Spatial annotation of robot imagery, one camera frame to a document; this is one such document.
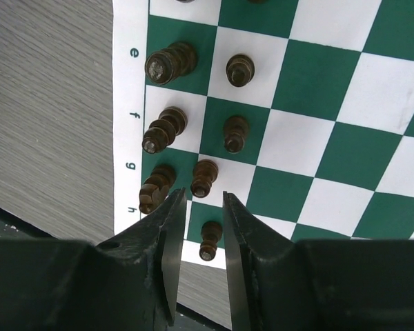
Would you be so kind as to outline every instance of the checkered pattern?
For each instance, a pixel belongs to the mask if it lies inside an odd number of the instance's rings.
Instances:
[[[223,191],[294,241],[414,238],[414,0],[150,0],[148,55],[174,41],[192,43],[199,64],[146,82],[145,126],[166,106],[188,126],[144,153],[142,176],[167,163],[174,188],[189,188],[198,160],[217,163],[210,195],[188,192],[189,241],[222,222]],[[225,74],[238,53],[256,68],[243,88]],[[222,126],[235,114],[250,134],[228,154]]]

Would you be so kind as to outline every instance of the pawn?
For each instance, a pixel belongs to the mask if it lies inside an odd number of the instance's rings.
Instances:
[[[244,148],[250,126],[242,116],[229,117],[223,127],[224,147],[227,152],[236,154]]]
[[[189,43],[178,41],[163,50],[153,52],[146,60],[144,70],[153,83],[164,85],[190,74],[197,65],[197,53]]]
[[[175,183],[176,173],[169,165],[158,165],[152,170],[139,190],[139,211],[150,214],[166,199]]]
[[[202,242],[199,247],[199,257],[204,261],[212,261],[216,256],[217,244],[221,237],[221,224],[214,221],[205,222],[201,229]]]
[[[193,180],[190,191],[197,198],[205,198],[218,177],[218,166],[210,160],[201,160],[193,168]]]
[[[149,125],[143,136],[143,149],[149,154],[159,153],[175,141],[187,126],[187,116],[178,107],[167,107]]]
[[[255,76],[255,64],[244,54],[237,54],[228,60],[226,66],[227,79],[236,88],[241,88]]]

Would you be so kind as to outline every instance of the dark brown chess piece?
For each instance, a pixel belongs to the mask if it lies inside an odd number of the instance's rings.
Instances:
[[[187,126],[187,116],[178,107],[167,107],[149,125],[143,136],[143,149],[149,154],[159,153],[175,141]]]
[[[150,214],[166,199],[176,180],[176,173],[169,165],[156,166],[139,191],[139,211]]]
[[[193,180],[190,190],[197,198],[205,198],[210,193],[212,183],[218,177],[218,166],[211,160],[201,160],[193,169]]]
[[[250,57],[237,54],[228,60],[226,66],[227,79],[233,86],[241,88],[255,76],[255,64]]]
[[[218,249],[217,243],[222,237],[222,225],[209,221],[203,224],[201,229],[201,246],[199,247],[199,257],[204,261],[212,261]]]
[[[153,52],[146,60],[146,76],[159,85],[190,74],[197,65],[197,53],[193,46],[183,41],[172,43],[163,50]]]
[[[223,127],[224,147],[227,152],[236,154],[244,148],[250,126],[242,116],[229,117]]]

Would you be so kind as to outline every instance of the wood grain surface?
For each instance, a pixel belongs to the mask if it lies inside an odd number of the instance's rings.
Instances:
[[[57,237],[113,235],[112,3],[0,0],[0,207]],[[226,273],[179,302],[230,328]]]

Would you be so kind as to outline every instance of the chess board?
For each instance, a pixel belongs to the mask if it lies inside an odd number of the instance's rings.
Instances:
[[[175,41],[196,48],[197,67],[156,86],[144,62]],[[239,53],[255,64],[242,88],[226,77]],[[414,239],[414,0],[114,0],[113,54],[115,232],[144,216],[139,188],[165,163],[172,188],[187,189],[186,261],[225,268],[222,249],[198,256],[202,225],[222,222],[223,191],[293,241]],[[187,128],[147,154],[142,134],[167,106]],[[238,154],[224,149],[232,115],[250,125]],[[219,175],[198,199],[201,159]]]

